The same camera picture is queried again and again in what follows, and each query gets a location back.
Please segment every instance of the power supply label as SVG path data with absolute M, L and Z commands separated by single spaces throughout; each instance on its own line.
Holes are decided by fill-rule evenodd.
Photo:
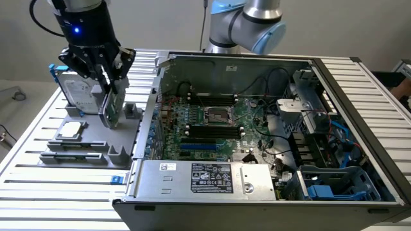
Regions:
M 191 164 L 194 193 L 234 193 L 230 164 Z

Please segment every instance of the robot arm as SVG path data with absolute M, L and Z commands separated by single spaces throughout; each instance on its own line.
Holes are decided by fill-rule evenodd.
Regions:
M 286 34 L 281 0 L 215 0 L 206 52 L 269 54 Z
M 68 47 L 59 59 L 83 78 L 92 78 L 99 82 L 100 92 L 105 95 L 99 115 L 105 125 L 113 128 L 118 123 L 117 114 L 129 87 L 127 73 L 137 53 L 121 46 L 105 0 L 48 0 L 48 2 L 68 41 Z

